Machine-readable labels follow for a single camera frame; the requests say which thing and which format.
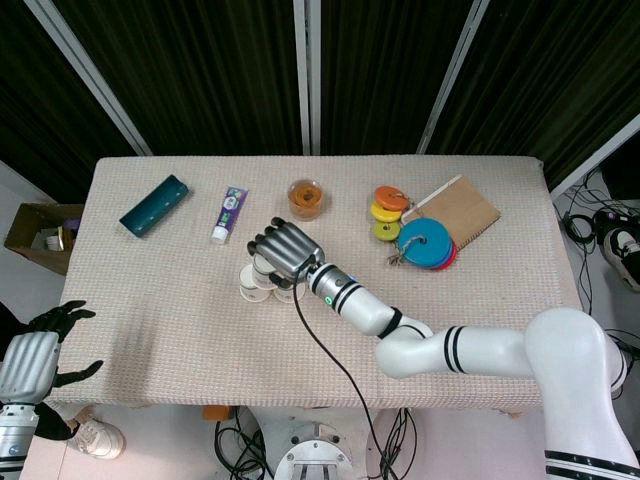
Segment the black stripe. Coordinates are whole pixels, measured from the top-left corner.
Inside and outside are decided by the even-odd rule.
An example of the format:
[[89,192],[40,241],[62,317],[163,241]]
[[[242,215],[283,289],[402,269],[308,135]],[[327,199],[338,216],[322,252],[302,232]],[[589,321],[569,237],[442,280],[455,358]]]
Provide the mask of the black stripe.
[[313,283],[311,284],[311,291],[313,293],[316,293],[316,287],[318,286],[318,282],[320,281],[320,279],[322,277],[324,277],[324,274],[327,272],[330,272],[331,270],[333,270],[334,268],[336,268],[335,265],[329,265],[327,268],[325,268],[323,271],[321,271],[318,276],[315,278],[315,280],[313,281]]
[[455,328],[456,327],[451,327],[449,330],[447,330],[447,334],[444,336],[444,359],[447,362],[447,366],[449,367],[449,370],[451,370],[454,373],[458,373],[453,369],[453,365],[451,365],[451,359],[449,358],[449,337],[451,336],[451,332]]
[[640,468],[624,465],[623,463],[576,455],[574,453],[556,452],[554,450],[545,450],[544,456],[551,460],[564,460],[565,462],[577,463],[579,465],[589,465],[591,467],[603,468],[605,470],[611,470],[612,472],[624,473],[625,475],[640,478]]
[[391,308],[393,309],[393,317],[391,317],[391,320],[389,320],[389,323],[387,323],[387,326],[382,331],[382,333],[378,334],[378,338],[380,340],[382,340],[384,337],[386,337],[391,332],[393,332],[396,328],[398,328],[398,324],[400,323],[400,320],[402,320],[402,312],[398,310],[396,307],[391,307]]
[[575,480],[611,480],[611,477],[593,475],[591,473],[576,472],[568,468],[551,467],[547,465],[547,473],[556,477],[573,478]]
[[355,287],[353,287],[351,290],[349,290],[349,292],[347,292],[347,294],[344,296],[344,300],[342,301],[342,303],[338,307],[338,314],[340,314],[340,312],[342,312],[342,307],[345,306],[345,304],[347,303],[347,300],[349,300],[349,297],[351,296],[351,294],[353,292],[355,292],[356,290],[360,289],[360,288],[362,288],[362,285],[358,284]]
[[333,308],[334,310],[336,309],[336,306],[338,305],[338,299],[340,298],[340,296],[347,290],[347,288],[349,288],[354,283],[356,283],[355,280],[349,280],[347,283],[344,284],[344,287],[342,287],[340,291],[336,294],[336,296],[333,297],[331,308]]
[[420,335],[422,338],[427,338],[427,337],[424,336],[424,333],[422,333],[420,330],[418,330],[413,325],[400,325],[398,328],[402,328],[402,327],[406,327],[406,328],[410,328],[411,330],[415,330],[416,332],[418,332],[418,335]]
[[0,468],[0,473],[21,472],[21,471],[22,471],[22,466]]
[[464,327],[460,327],[456,334],[453,336],[453,361],[456,363],[456,367],[458,367],[460,373],[466,373],[464,370],[462,370],[462,367],[460,366],[460,360],[458,360],[458,337],[460,336],[460,332],[463,328]]
[[613,382],[611,382],[612,387],[616,383],[618,383],[618,380],[620,380],[620,377],[622,377],[622,374],[624,373],[624,357],[622,356],[622,352],[620,350],[618,350],[618,353],[620,354],[620,360],[622,361],[622,365],[620,365],[620,373],[618,373],[618,376],[616,377],[616,379]]

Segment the table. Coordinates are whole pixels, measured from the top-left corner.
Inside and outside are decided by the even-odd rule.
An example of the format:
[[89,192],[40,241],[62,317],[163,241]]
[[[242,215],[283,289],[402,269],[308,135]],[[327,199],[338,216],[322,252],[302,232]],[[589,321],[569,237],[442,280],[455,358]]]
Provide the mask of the table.
[[[389,244],[373,238],[368,204],[392,184],[424,198],[457,174],[468,176],[502,218],[462,250],[454,266],[429,272],[390,267]],[[145,238],[118,219],[175,174],[189,196]],[[105,361],[91,379],[54,390],[55,400],[111,404],[358,406],[344,375],[313,343],[294,307],[271,297],[244,301],[238,273],[246,243],[275,215],[291,218],[286,190],[319,181],[328,208],[298,223],[328,261],[385,302],[434,331],[450,325],[524,329],[541,310],[578,306],[542,164],[530,157],[133,157],[102,159],[87,199],[63,301],[97,312],[67,337],[60,371]],[[227,244],[209,240],[227,185],[250,190]],[[350,370],[371,407],[540,405],[533,380],[455,375],[385,377],[364,337],[320,300],[301,307]]]

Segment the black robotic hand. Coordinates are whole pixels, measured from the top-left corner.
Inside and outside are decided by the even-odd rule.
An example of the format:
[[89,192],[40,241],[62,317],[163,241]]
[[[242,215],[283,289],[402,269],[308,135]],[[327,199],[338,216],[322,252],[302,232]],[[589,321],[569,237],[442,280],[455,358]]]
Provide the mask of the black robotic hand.
[[293,223],[279,217],[271,220],[264,235],[256,235],[255,240],[247,244],[247,250],[251,256],[259,253],[273,265],[277,274],[271,274],[270,279],[283,288],[288,288],[296,277],[298,282],[304,281],[311,256],[315,263],[324,262],[322,248]]
[[40,403],[53,387],[85,380],[102,364],[97,360],[78,372],[58,373],[60,346],[76,321],[95,313],[81,309],[86,302],[74,300],[34,318],[7,349],[0,367],[0,402]]

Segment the colorful ring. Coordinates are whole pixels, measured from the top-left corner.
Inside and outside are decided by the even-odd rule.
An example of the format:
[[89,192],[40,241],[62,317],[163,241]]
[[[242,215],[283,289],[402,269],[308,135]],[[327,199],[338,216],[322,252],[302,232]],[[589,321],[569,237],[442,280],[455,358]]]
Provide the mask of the colorful ring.
[[411,243],[404,251],[404,258],[423,268],[437,268],[444,265],[453,250],[453,240],[440,222],[431,218],[417,218],[407,223],[396,240],[398,248]]
[[383,242],[392,242],[398,238],[398,235],[400,235],[400,224],[398,222],[376,222],[373,225],[372,230],[378,240],[382,240]]
[[382,185],[376,188],[373,196],[378,205],[392,212],[402,212],[409,206],[409,199],[405,194],[389,185]]
[[456,257],[458,256],[458,247],[456,247],[456,243],[453,241],[451,243],[453,243],[453,252],[451,252],[451,256],[449,257],[449,260],[447,260],[444,265],[434,268],[433,269],[434,272],[439,272],[440,270],[444,270],[445,268],[450,267],[451,264],[455,261]]
[[402,212],[392,212],[391,210],[385,210],[380,205],[378,205],[375,201],[371,204],[369,208],[371,215],[373,218],[382,223],[393,223],[400,220],[400,216]]

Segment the notebook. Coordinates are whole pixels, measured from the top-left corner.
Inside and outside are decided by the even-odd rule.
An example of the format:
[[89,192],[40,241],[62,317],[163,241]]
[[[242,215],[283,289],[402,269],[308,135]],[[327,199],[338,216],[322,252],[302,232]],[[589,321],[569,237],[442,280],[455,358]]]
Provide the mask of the notebook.
[[458,175],[402,215],[402,223],[420,217],[442,223],[461,250],[498,220],[500,212],[467,177]]

